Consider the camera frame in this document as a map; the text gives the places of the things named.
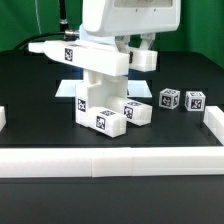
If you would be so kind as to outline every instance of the black table surface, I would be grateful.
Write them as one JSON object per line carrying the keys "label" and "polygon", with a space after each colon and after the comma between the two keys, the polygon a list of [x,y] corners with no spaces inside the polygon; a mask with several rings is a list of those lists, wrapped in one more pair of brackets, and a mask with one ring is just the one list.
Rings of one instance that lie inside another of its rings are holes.
{"label": "black table surface", "polygon": [[[203,124],[203,112],[188,112],[184,94],[203,91],[206,105],[224,105],[224,70],[198,53],[161,52],[157,71],[130,71],[146,80],[153,98],[152,123],[128,124],[110,138],[74,120],[74,98],[55,98],[62,79],[82,70],[22,51],[0,53],[0,105],[7,125],[0,147],[220,146]],[[181,91],[174,110],[158,106],[165,88]],[[0,223],[223,224],[224,176],[37,178],[0,180]]]}
{"label": "black table surface", "polygon": [[[82,70],[24,52],[0,54],[0,105],[7,126],[0,147],[158,147],[220,145],[203,125],[203,112],[184,107],[187,90],[202,91],[206,105],[224,104],[224,70],[197,53],[160,53],[157,71],[130,71],[129,79],[146,80],[153,98],[139,100],[153,106],[152,122],[131,123],[125,135],[110,138],[75,123],[75,98],[56,98],[62,79],[81,79]],[[181,91],[174,110],[158,106],[165,88]]]}

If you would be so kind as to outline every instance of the cable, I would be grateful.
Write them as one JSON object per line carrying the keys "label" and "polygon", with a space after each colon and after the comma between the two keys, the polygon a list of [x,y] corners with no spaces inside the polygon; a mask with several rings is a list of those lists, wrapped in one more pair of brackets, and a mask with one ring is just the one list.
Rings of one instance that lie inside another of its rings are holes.
{"label": "cable", "polygon": [[59,11],[60,11],[60,31],[69,29],[68,20],[66,18],[66,6],[65,0],[59,0]]}
{"label": "cable", "polygon": [[41,24],[40,24],[38,0],[35,0],[35,9],[36,9],[36,18],[37,18],[37,25],[38,25],[38,29],[39,29],[39,34],[42,34]]}
{"label": "cable", "polygon": [[19,43],[18,45],[15,46],[14,50],[19,50],[20,47],[27,45],[29,42],[39,39],[39,38],[43,38],[43,37],[51,37],[51,36],[60,36],[60,35],[64,35],[64,32],[55,32],[55,33],[43,33],[40,35],[35,35],[32,36],[24,41],[22,41],[21,43]]}

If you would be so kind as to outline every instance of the white wall segment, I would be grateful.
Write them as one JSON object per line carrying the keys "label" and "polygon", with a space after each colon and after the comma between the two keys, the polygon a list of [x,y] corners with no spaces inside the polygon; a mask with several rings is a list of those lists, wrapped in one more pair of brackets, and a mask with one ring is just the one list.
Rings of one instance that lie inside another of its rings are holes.
{"label": "white wall segment", "polygon": [[0,178],[224,174],[224,147],[0,149]]}

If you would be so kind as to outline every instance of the white cube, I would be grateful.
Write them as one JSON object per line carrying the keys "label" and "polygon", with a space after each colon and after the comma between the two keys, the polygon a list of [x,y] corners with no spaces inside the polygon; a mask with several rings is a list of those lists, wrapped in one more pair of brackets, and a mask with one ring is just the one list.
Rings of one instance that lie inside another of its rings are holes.
{"label": "white cube", "polygon": [[159,106],[174,109],[179,105],[180,91],[174,89],[164,89],[160,92]]}
{"label": "white cube", "polygon": [[204,111],[205,95],[202,92],[187,91],[185,97],[185,107],[188,111]]}

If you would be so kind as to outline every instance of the white plastic casing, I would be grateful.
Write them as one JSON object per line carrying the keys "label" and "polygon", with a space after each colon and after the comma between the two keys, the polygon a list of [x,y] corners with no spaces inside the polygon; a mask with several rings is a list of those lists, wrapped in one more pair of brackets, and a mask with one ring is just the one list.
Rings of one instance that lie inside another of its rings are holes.
{"label": "white plastic casing", "polygon": [[83,25],[94,36],[176,30],[180,0],[83,0]]}

